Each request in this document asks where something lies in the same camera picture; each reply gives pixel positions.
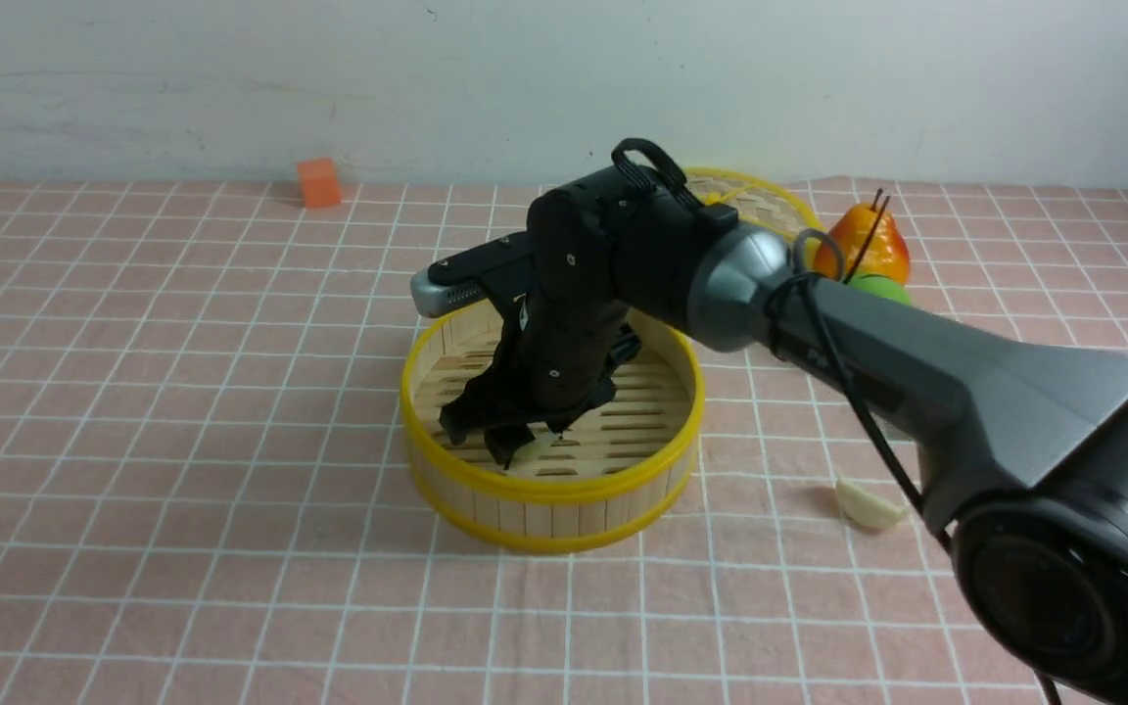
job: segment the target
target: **orange block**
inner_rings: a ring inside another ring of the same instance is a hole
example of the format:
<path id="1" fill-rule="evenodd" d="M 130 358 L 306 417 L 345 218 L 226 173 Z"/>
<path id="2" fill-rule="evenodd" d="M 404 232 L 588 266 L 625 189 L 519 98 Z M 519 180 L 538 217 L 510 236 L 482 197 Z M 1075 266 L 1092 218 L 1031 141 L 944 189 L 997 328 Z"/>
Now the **orange block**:
<path id="1" fill-rule="evenodd" d="M 328 157 L 299 161 L 299 184 L 303 190 L 305 209 L 328 209 L 342 202 L 337 167 Z"/>

